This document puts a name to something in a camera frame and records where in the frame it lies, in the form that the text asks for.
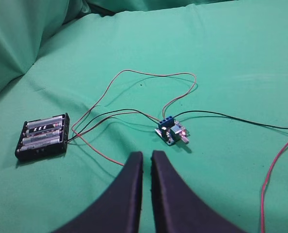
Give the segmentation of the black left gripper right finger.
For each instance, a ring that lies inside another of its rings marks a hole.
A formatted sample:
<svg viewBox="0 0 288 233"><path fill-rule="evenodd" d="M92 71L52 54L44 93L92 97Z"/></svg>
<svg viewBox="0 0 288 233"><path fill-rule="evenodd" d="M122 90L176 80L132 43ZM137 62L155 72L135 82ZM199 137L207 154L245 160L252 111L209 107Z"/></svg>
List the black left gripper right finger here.
<svg viewBox="0 0 288 233"><path fill-rule="evenodd" d="M165 152L152 152L152 206L157 233L242 233L184 182Z"/></svg>

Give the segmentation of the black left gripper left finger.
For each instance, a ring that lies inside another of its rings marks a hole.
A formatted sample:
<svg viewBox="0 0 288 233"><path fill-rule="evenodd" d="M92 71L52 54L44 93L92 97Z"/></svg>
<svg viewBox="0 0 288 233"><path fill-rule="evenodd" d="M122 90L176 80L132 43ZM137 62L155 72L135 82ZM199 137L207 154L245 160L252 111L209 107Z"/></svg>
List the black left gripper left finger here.
<svg viewBox="0 0 288 233"><path fill-rule="evenodd" d="M143 154L132 152L122 170L81 214L56 233L137 233L143 194Z"/></svg>

